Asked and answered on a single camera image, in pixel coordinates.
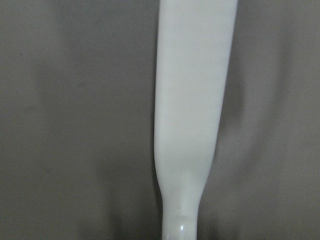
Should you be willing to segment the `beige hand brush black bristles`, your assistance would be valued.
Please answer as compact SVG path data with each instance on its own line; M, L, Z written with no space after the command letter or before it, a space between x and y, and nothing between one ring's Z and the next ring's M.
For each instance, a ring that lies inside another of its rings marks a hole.
M214 158L235 26L235 0L159 5L154 160L162 238L194 240Z

